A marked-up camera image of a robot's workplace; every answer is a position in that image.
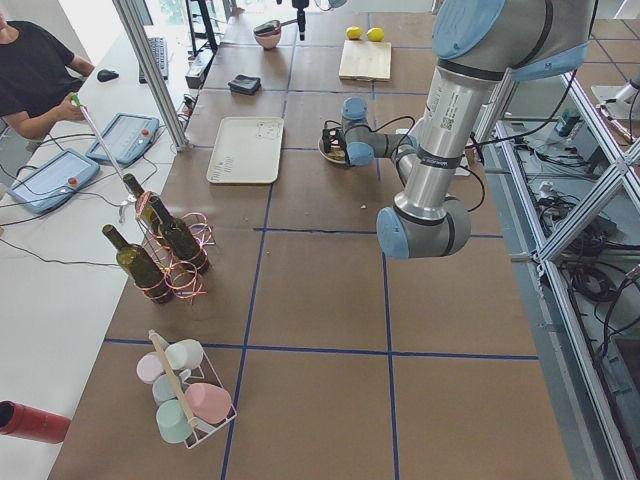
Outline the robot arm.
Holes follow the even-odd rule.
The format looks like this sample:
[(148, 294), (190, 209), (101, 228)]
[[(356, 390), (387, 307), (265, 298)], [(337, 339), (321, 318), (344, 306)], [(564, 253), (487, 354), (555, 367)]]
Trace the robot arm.
[[(346, 3), (345, 0), (328, 0), (328, 10), (339, 8)], [(292, 7), (296, 10), (296, 23), (298, 27), (299, 39), (306, 38), (306, 9), (310, 5), (309, 0), (292, 0)]]
[(577, 69), (596, 11), (593, 1), (447, 1), (434, 25), (437, 64), (416, 135), (375, 132), (364, 100), (344, 102), (348, 165), (389, 158), (404, 184), (377, 216), (387, 257), (445, 257), (464, 247), (469, 212), (448, 191), (486, 95), (507, 71), (533, 80)]

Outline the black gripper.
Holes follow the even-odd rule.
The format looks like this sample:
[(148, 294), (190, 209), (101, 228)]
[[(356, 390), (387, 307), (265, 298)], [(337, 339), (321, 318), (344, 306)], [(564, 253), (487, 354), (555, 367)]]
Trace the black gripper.
[(291, 3), (292, 7), (297, 10), (299, 39), (304, 41), (306, 38), (306, 13), (304, 9), (308, 7), (308, 0), (292, 0)]
[(345, 149), (342, 130), (340, 127), (324, 128), (321, 136), (321, 148), (323, 152), (330, 152), (332, 145), (339, 145), (343, 151)]

